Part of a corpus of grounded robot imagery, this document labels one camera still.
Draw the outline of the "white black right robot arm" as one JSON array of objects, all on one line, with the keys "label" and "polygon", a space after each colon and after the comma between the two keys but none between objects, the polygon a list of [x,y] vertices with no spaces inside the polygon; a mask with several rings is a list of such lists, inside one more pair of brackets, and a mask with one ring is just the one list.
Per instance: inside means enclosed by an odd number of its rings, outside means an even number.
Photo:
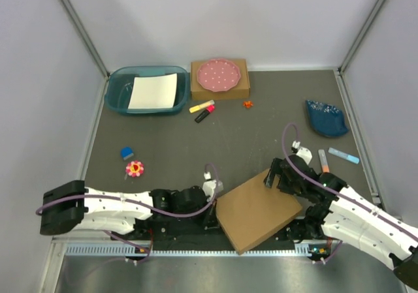
[{"label": "white black right robot arm", "polygon": [[334,174],[315,173],[304,159],[275,158],[264,184],[311,202],[303,219],[288,224],[291,240],[340,240],[386,265],[417,289],[417,228],[389,215]]}]

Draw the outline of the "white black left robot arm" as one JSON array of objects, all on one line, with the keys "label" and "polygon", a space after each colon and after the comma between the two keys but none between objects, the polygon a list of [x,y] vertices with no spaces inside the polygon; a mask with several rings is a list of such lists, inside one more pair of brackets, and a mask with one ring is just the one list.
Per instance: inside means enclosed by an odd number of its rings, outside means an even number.
[{"label": "white black left robot arm", "polygon": [[142,193],[100,191],[74,180],[44,193],[36,214],[41,217],[40,233],[44,236],[106,230],[138,239],[156,223],[200,219],[213,209],[222,190],[223,183],[215,179],[182,191],[154,189]]}]

